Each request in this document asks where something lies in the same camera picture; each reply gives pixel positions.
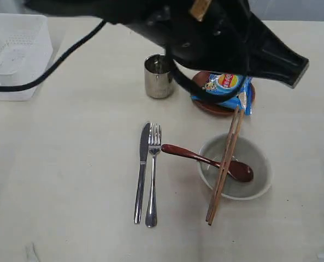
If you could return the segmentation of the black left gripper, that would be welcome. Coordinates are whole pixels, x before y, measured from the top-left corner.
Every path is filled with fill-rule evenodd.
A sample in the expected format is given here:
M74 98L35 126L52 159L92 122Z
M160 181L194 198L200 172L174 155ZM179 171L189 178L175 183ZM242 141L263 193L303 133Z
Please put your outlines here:
M195 4L202 1L105 1L104 19L164 47L184 67L297 86L309 60L281 41L247 1L211 1L202 20L191 13Z

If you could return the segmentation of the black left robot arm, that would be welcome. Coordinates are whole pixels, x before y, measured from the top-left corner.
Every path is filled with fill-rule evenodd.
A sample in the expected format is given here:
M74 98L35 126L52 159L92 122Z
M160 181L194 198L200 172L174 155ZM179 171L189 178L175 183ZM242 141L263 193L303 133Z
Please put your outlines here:
M309 61L283 43L248 1L26 1L53 16L93 16L121 24L193 70L247 75L294 88Z

